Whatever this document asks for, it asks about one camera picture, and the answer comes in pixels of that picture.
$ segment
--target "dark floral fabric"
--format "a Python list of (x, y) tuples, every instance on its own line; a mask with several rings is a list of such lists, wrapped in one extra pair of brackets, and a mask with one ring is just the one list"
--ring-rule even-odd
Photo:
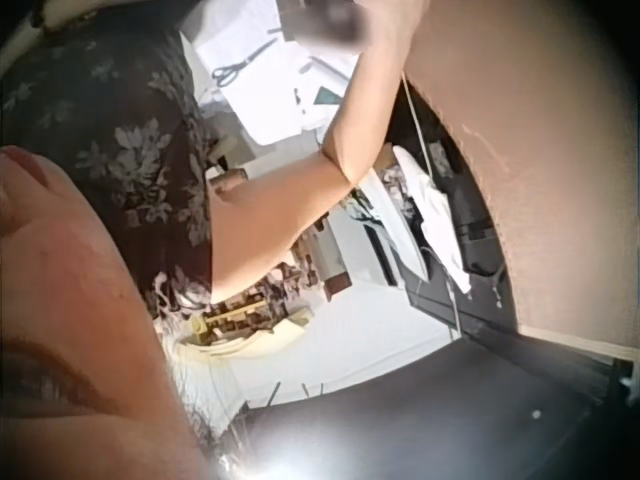
[(152, 317), (187, 319), (210, 308), (212, 138), (177, 30), (123, 12), (51, 34), (7, 72), (2, 143), (60, 165), (111, 233)]

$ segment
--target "white object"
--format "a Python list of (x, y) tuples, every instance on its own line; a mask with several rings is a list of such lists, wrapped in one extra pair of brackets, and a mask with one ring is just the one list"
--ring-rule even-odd
[[(194, 45), (212, 74), (216, 68), (242, 62), (262, 45), (279, 38), (244, 68), (233, 83), (221, 89), (251, 138), (260, 145), (270, 145), (302, 132), (294, 93), (300, 47), (285, 44), (281, 33), (268, 33), (280, 27), (275, 0), (242, 3), (243, 8), (226, 28), (213, 36), (200, 35)], [(207, 5), (205, 11), (213, 8)]]
[(242, 126), (259, 145), (302, 133), (294, 93), (295, 70), (288, 61), (288, 50), (290, 46), (282, 42), (271, 45), (221, 89)]
[(393, 147), (393, 153), (407, 180), (409, 195), (424, 219), (422, 233), (425, 239), (460, 290), (469, 293), (471, 282), (462, 265), (462, 253), (453, 227), (449, 200), (436, 189), (429, 175), (422, 171), (409, 152), (396, 146)]
[(370, 170), (367, 176), (360, 182), (359, 187), (380, 217), (389, 237), (394, 243), (393, 248), (398, 253), (402, 263), (419, 278), (428, 282), (429, 271), (427, 270), (424, 258), (422, 258), (420, 248), (404, 216), (400, 210), (398, 210), (395, 203), (393, 203), (393, 200), (376, 172)]

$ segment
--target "cable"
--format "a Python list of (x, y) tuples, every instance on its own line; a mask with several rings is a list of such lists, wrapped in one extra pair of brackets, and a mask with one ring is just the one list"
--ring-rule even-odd
[(402, 72), (402, 84), (404, 85), (404, 91), (407, 95), (407, 101), (409, 102), (409, 109), (411, 110), (411, 117), (413, 118), (413, 124), (416, 127), (416, 133), (418, 134), (418, 141), (420, 142), (420, 148), (422, 149), (422, 154), (424, 155), (424, 159), (427, 162), (427, 171), (429, 172), (429, 179), (433, 182), (433, 169), (431, 167), (431, 158), (427, 153), (427, 145), (424, 141), (424, 136), (422, 135), (422, 129), (420, 128), (420, 121), (418, 120), (418, 114), (416, 113), (416, 107), (413, 104), (413, 99), (411, 98), (411, 92), (409, 91), (409, 83), (407, 82), (407, 77), (404, 72)]
[(446, 267), (442, 264), (438, 256), (435, 254), (433, 250), (431, 250), (431, 248), (420, 247), (420, 250), (424, 250), (425, 252), (428, 252), (429, 254), (431, 254), (431, 256), (436, 259), (436, 261), (440, 264), (440, 266), (442, 267), (442, 270), (444, 271), (445, 283), (447, 284), (447, 292), (449, 293), (449, 299), (451, 300), (451, 306), (453, 307), (453, 317), (456, 322), (456, 329), (458, 330), (458, 335), (462, 337), (462, 324), (460, 322), (460, 311), (458, 310), (458, 300), (456, 299), (456, 293), (453, 289), (451, 275), (449, 275), (449, 272), (447, 272)]

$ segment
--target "raised arm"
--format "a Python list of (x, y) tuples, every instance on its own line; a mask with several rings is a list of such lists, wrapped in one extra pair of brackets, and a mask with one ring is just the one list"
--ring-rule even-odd
[(362, 180), (380, 152), (425, 0), (370, 0), (370, 42), (320, 152), (216, 194), (213, 301), (248, 288)]

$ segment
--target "scissors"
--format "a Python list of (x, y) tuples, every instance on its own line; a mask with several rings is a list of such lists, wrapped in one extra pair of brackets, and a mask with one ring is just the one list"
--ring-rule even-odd
[(271, 45), (273, 45), (277, 41), (278, 41), (277, 38), (274, 38), (268, 41), (267, 43), (265, 43), (263, 46), (261, 46), (258, 50), (253, 52), (251, 55), (249, 55), (240, 63), (234, 63), (233, 65), (229, 65), (227, 67), (216, 68), (213, 71), (212, 77), (218, 84), (218, 87), (222, 88), (222, 87), (228, 87), (229, 85), (231, 85), (236, 80), (236, 78), (238, 78), (238, 75), (242, 70), (244, 70), (256, 58), (258, 58), (267, 48), (269, 48)]

